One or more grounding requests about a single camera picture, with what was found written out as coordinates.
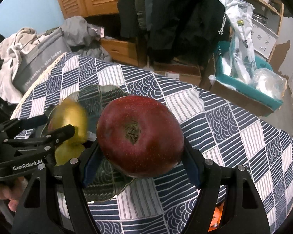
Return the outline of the person's left hand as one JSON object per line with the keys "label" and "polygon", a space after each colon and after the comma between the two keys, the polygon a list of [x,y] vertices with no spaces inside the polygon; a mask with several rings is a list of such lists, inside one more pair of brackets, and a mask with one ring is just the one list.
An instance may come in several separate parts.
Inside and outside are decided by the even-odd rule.
{"label": "person's left hand", "polygon": [[12,212],[17,211],[19,200],[24,192],[24,177],[19,177],[13,182],[13,186],[0,184],[0,200],[9,200],[8,207]]}

